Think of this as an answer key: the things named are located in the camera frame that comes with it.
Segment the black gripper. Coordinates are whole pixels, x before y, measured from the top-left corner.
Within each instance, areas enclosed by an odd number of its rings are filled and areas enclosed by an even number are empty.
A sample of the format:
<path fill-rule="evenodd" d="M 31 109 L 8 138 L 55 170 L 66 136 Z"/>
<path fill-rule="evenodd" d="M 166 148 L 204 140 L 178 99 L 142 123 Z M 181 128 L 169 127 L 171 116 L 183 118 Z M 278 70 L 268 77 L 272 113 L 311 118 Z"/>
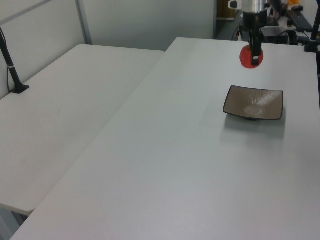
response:
<path fill-rule="evenodd" d="M 262 55 L 262 40 L 259 29 L 267 25 L 267 11 L 243 12 L 243 28 L 248 30 L 248 43 L 251 49 L 251 64 L 258 66 Z"/>

